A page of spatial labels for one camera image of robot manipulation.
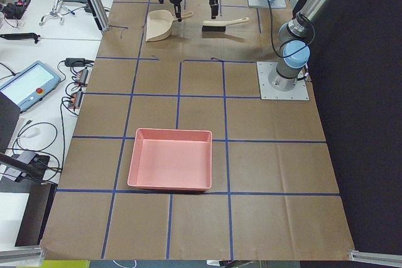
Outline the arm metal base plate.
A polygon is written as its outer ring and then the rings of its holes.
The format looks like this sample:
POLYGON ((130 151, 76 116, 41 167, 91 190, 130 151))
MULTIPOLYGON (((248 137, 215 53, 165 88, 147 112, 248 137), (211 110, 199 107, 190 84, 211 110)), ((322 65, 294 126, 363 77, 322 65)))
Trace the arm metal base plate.
MULTIPOLYGON (((269 0, 272 9, 286 8, 285 0, 269 0)), ((250 8, 269 8, 267 0, 247 0, 250 8)))
POLYGON ((261 100, 309 101, 305 80, 283 78, 277 72, 277 62, 257 62, 261 100))

